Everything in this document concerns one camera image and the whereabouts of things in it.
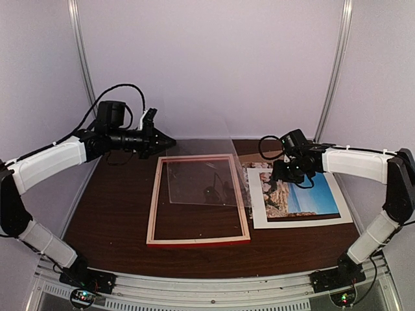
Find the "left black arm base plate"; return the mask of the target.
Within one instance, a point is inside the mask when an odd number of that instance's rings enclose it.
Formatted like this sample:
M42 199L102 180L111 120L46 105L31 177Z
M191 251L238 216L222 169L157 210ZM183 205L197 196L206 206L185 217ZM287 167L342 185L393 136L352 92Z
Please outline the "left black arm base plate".
M70 286L87 289L98 294L112 294L116 276L113 273L86 269L82 272L70 272L64 269L59 281Z

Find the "clear acrylic sheet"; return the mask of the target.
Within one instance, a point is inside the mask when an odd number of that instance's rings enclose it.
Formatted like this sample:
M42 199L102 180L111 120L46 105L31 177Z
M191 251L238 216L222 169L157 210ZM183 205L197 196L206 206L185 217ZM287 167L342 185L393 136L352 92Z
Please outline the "clear acrylic sheet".
M230 138L182 139L166 151L169 199L190 205L251 207L248 184Z

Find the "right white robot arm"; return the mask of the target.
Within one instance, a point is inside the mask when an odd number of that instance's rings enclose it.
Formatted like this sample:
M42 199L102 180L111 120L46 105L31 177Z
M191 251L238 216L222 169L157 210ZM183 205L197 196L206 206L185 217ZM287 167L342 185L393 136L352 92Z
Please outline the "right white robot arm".
M387 245L414 214L414 156L408 148L373 150L313 143L300 129L280 137L282 159L275 159L272 181L314 186L317 174L345 175L385 187L385 201L356 241L339 257L332 279L345 286L357 276L357 266Z

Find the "wooden picture frame red edge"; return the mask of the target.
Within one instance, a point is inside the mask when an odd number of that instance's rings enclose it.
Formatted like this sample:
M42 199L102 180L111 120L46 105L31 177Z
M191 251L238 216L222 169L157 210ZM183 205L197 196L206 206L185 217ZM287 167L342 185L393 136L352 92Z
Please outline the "wooden picture frame red edge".
M237 211L239 215L239 222L241 227L241 235L228 236L220 238L192 238L181 240L156 240L156 216L158 211L158 198L160 193L160 182L162 176L162 166L165 163L175 162L202 162L202 161L222 161L225 160L230 166L231 180L234 186L234 193L237 203ZM154 185L152 190L152 199L150 204L150 212L148 217L147 226L147 239L146 243L148 247L153 248L188 248L188 247L213 247L221 245L236 245L247 244L251 241L248 221L246 218L246 212L243 203L242 192L239 185L239 178L235 166L235 160L232 154L211 154L211 155L175 155L175 156L163 156L158 158L156 167L156 173L154 178Z

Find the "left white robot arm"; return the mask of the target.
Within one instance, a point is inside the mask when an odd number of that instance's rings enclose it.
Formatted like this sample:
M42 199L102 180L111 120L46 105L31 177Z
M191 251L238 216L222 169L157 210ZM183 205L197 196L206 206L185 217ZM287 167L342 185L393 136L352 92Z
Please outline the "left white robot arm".
M80 255L71 246L33 218L21 197L46 179L113 150L147 159L176 145L175 139L156 129L155 108L143 112L138 129L124 128L129 110L124 102L102 101L89 128L75 130L61 143L27 157L1 163L1 236L18 239L68 269L68 277L80 288L93 282L92 271L80 263Z

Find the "white mat board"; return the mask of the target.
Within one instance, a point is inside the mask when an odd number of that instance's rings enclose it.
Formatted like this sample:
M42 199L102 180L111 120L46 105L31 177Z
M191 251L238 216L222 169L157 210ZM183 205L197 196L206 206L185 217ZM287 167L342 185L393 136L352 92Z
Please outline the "white mat board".
M352 223L348 205L329 173L318 173L301 187L271 182L270 168L248 168L255 229L286 229Z

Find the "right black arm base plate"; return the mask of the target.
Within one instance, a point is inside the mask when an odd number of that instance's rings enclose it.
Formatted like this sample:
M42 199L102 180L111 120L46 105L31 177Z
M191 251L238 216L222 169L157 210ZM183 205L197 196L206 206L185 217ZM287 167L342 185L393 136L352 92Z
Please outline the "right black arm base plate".
M366 280L366 276L361 269L346 275L341 274L339 268L316 270L309 275L309 278L316 294L353 286Z

